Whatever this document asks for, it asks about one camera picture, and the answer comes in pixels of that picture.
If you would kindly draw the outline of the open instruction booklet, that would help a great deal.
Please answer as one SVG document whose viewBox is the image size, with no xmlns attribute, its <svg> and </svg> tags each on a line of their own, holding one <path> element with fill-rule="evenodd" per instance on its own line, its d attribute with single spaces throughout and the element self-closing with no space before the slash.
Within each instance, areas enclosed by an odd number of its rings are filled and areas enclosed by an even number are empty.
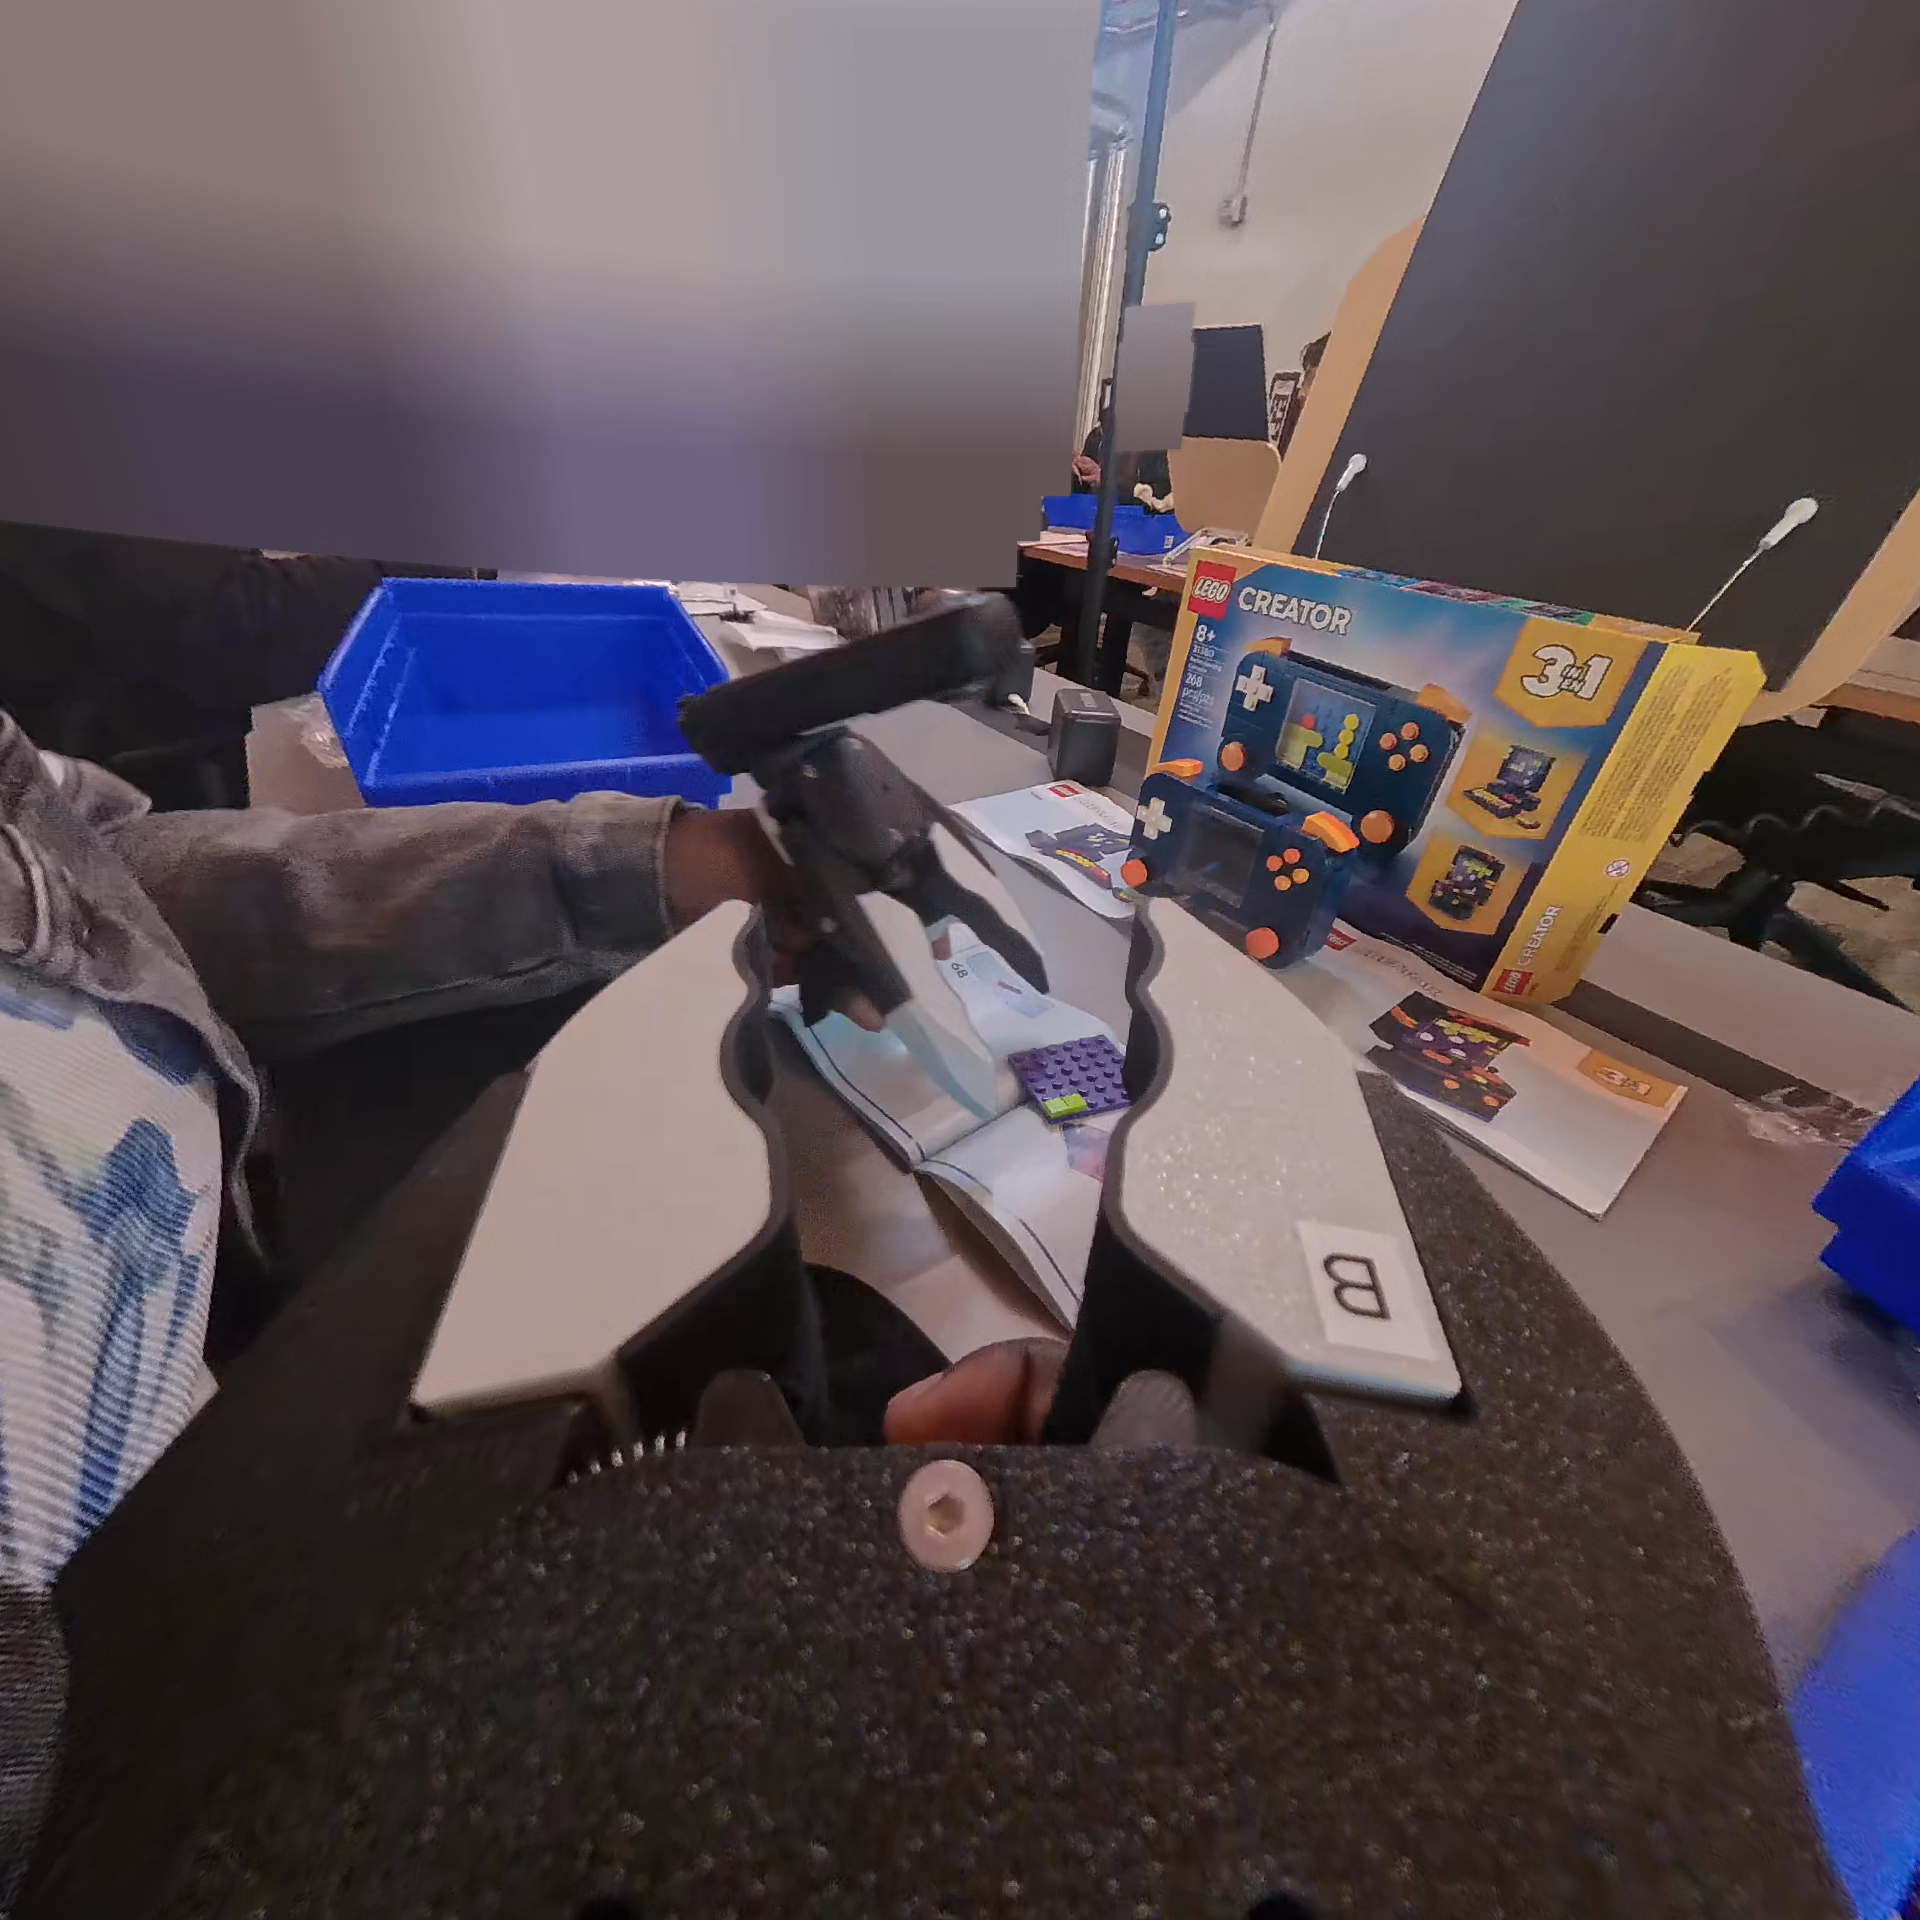
<svg viewBox="0 0 1920 1920">
<path fill-rule="evenodd" d="M 1051 1126 L 1024 1102 L 1005 1060 L 1018 1050 L 1114 1035 L 1091 1016 L 1029 988 L 962 926 L 951 935 L 951 962 L 999 1070 L 999 1108 L 985 1120 L 951 1097 L 894 1034 L 863 1030 L 845 1016 L 805 1025 L 797 988 L 779 991 L 773 1009 L 880 1147 L 944 1190 L 1070 1328 L 1082 1300 L 1107 1145 L 1122 1111 Z"/>
</svg>

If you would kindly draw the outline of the tripod pole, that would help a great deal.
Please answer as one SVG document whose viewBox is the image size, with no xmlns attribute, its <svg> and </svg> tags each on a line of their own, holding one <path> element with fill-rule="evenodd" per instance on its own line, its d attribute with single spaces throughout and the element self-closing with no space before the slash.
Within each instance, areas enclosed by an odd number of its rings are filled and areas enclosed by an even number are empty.
<svg viewBox="0 0 1920 1920">
<path fill-rule="evenodd" d="M 1143 96 L 1143 119 L 1135 139 L 1135 195 L 1129 206 L 1123 226 L 1123 258 L 1112 360 L 1120 360 L 1129 319 L 1139 306 L 1147 258 L 1155 248 L 1155 231 L 1160 228 L 1155 212 L 1155 182 L 1160 166 L 1160 143 L 1168 107 L 1171 42 L 1177 36 L 1177 17 L 1177 2 L 1159 2 L 1152 59 Z M 1118 478 L 1114 467 L 1120 458 L 1120 384 L 1120 366 L 1112 363 L 1106 388 L 1106 402 L 1101 410 L 1107 467 L 1101 475 L 1104 488 L 1094 497 L 1094 529 L 1088 538 L 1088 566 L 1081 591 L 1081 625 L 1071 644 L 1062 650 L 1062 665 L 1066 665 L 1066 679 L 1101 694 L 1114 694 L 1114 689 L 1122 681 L 1127 657 L 1127 641 L 1118 641 L 1120 650 L 1112 651 L 1112 644 L 1101 636 L 1106 620 L 1106 586 L 1111 579 L 1112 561 L 1118 556 L 1114 543 L 1111 540 L 1111 526 Z"/>
</svg>

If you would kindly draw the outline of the person's right hand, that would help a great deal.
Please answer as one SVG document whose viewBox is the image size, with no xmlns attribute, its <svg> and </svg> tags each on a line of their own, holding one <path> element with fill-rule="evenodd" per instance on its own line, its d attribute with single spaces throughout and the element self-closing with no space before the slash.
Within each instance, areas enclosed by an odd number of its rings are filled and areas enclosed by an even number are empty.
<svg viewBox="0 0 1920 1920">
<path fill-rule="evenodd" d="M 990 1345 L 894 1395 L 882 1414 L 886 1444 L 910 1450 L 1007 1450 L 1042 1439 L 1065 1368 L 1058 1338 Z"/>
</svg>

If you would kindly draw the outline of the small black cube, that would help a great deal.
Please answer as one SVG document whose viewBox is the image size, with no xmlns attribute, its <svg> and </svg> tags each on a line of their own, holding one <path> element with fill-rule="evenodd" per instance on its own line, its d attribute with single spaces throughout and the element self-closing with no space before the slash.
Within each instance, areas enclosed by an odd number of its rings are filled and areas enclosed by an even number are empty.
<svg viewBox="0 0 1920 1920">
<path fill-rule="evenodd" d="M 1066 686 L 1047 715 L 1047 768 L 1058 785 L 1112 785 L 1120 752 L 1120 710 L 1091 689 Z"/>
</svg>

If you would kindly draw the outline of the person's left hand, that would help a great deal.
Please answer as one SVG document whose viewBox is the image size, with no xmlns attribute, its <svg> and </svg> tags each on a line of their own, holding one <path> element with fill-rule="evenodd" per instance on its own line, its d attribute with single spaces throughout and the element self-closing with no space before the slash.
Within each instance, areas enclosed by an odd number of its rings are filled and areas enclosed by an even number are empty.
<svg viewBox="0 0 1920 1920">
<path fill-rule="evenodd" d="M 664 831 L 663 919 L 681 935 L 718 905 L 760 913 L 777 945 L 792 922 L 792 876 L 763 819 L 746 807 L 681 807 Z"/>
</svg>

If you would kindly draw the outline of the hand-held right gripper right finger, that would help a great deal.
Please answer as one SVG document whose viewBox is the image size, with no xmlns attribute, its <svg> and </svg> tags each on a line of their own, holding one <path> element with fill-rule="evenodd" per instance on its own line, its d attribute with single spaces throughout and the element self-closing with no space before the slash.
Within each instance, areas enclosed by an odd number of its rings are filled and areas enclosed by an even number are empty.
<svg viewBox="0 0 1920 1920">
<path fill-rule="evenodd" d="M 1465 1414 L 1360 1070 L 1277 977 L 1147 900 L 1127 964 L 1131 1106 L 1106 1182 L 1051 1444 L 1127 1385 L 1181 1385 L 1217 1444 L 1319 1444 L 1309 1399 Z"/>
</svg>

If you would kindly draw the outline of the instruction booklet purple cover picture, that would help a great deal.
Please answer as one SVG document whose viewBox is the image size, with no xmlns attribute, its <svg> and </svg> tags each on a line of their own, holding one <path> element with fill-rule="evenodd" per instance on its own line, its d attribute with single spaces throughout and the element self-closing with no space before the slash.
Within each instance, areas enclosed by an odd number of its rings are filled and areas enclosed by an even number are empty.
<svg viewBox="0 0 1920 1920">
<path fill-rule="evenodd" d="M 1602 1219 L 1686 1088 L 1338 929 L 1317 964 L 1361 1060 L 1487 1158 Z"/>
</svg>

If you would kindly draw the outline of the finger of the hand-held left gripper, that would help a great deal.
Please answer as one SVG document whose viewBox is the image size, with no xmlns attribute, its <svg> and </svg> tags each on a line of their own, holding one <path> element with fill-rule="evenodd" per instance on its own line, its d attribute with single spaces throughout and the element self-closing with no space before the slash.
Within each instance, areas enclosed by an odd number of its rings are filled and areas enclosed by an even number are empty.
<svg viewBox="0 0 1920 1920">
<path fill-rule="evenodd" d="M 999 1108 L 999 1070 L 958 992 L 951 919 L 927 926 L 902 900 L 863 900 L 873 940 L 863 995 L 923 1070 L 978 1118 Z"/>
<path fill-rule="evenodd" d="M 982 863 L 923 864 L 905 886 L 905 903 L 927 931 L 929 943 L 953 922 L 991 948 L 1029 988 L 1048 992 L 1047 962 L 1033 929 L 991 867 Z"/>
</svg>

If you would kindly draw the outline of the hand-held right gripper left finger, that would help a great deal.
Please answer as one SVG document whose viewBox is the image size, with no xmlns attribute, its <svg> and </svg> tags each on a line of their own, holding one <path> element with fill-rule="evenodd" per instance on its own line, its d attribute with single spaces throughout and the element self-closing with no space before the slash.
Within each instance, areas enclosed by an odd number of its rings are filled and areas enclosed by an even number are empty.
<svg viewBox="0 0 1920 1920">
<path fill-rule="evenodd" d="M 563 1401 L 591 1450 L 669 1447 L 739 1371 L 823 1441 L 763 961 L 759 913 L 721 903 L 539 1050 L 415 1371 L 419 1414 Z"/>
</svg>

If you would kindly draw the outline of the black office chair base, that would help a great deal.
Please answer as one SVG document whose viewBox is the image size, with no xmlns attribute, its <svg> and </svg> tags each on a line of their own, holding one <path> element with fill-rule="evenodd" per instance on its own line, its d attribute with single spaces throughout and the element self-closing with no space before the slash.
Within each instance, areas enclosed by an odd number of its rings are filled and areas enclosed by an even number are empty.
<svg viewBox="0 0 1920 1920">
<path fill-rule="evenodd" d="M 1734 867 L 1711 883 L 1648 873 L 1637 905 L 1753 954 L 1771 947 L 1803 971 L 1914 1010 L 1914 992 L 1889 988 L 1791 903 L 1816 889 L 1883 914 L 1887 903 L 1863 889 L 1867 880 L 1914 895 L 1914 726 L 1829 710 L 1813 728 L 1742 728 L 1697 780 L 1669 850 L 1695 838 L 1730 850 Z"/>
</svg>

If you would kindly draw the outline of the person's arm in grey sleeve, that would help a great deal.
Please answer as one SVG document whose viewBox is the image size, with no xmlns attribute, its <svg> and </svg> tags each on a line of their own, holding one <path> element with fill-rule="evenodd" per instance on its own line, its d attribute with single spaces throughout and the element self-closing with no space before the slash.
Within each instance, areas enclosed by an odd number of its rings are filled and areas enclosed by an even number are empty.
<svg viewBox="0 0 1920 1920">
<path fill-rule="evenodd" d="M 179 1433 L 256 1081 L 121 857 L 133 788 L 2 722 L 2 1862 L 64 1736 L 51 1587 Z"/>
</svg>

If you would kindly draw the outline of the small black board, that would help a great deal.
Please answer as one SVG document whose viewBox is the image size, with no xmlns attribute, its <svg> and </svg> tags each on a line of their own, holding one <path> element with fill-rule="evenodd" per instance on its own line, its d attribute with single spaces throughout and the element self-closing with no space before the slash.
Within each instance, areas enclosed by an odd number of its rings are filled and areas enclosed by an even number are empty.
<svg viewBox="0 0 1920 1920">
<path fill-rule="evenodd" d="M 1194 328 L 1184 419 L 1187 441 L 1272 441 L 1264 328 Z"/>
</svg>

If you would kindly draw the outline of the blue toy game console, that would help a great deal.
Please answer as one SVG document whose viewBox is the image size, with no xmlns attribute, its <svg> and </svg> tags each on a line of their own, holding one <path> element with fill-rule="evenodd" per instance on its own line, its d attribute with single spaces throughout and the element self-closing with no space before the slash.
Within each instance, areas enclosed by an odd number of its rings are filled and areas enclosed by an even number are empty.
<svg viewBox="0 0 1920 1920">
<path fill-rule="evenodd" d="M 1360 838 L 1325 810 L 1243 801 L 1197 761 L 1147 768 L 1120 886 L 1169 899 L 1266 969 L 1319 954 L 1357 870 Z"/>
</svg>

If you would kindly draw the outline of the yellow and blue toy box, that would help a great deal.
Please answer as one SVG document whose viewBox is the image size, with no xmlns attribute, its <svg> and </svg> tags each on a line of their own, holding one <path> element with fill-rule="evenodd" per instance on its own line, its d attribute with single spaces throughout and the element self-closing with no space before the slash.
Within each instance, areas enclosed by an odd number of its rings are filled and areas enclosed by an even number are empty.
<svg viewBox="0 0 1920 1920">
<path fill-rule="evenodd" d="M 1206 547 L 1147 768 L 1282 838 L 1336 822 L 1336 922 L 1467 991 L 1553 1004 L 1761 681 L 1690 631 Z"/>
</svg>

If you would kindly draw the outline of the purple studded toy plate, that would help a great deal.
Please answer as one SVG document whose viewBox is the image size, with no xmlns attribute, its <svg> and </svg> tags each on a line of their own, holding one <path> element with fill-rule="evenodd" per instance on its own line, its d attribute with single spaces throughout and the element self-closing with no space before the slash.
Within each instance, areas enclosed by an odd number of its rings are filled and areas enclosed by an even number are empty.
<svg viewBox="0 0 1920 1920">
<path fill-rule="evenodd" d="M 1011 1051 L 1005 1066 L 1024 1102 L 1038 1114 L 1045 1097 L 1070 1090 L 1081 1092 L 1091 1108 L 1082 1120 L 1122 1114 L 1131 1104 L 1122 1048 L 1106 1035 L 1025 1048 Z"/>
</svg>

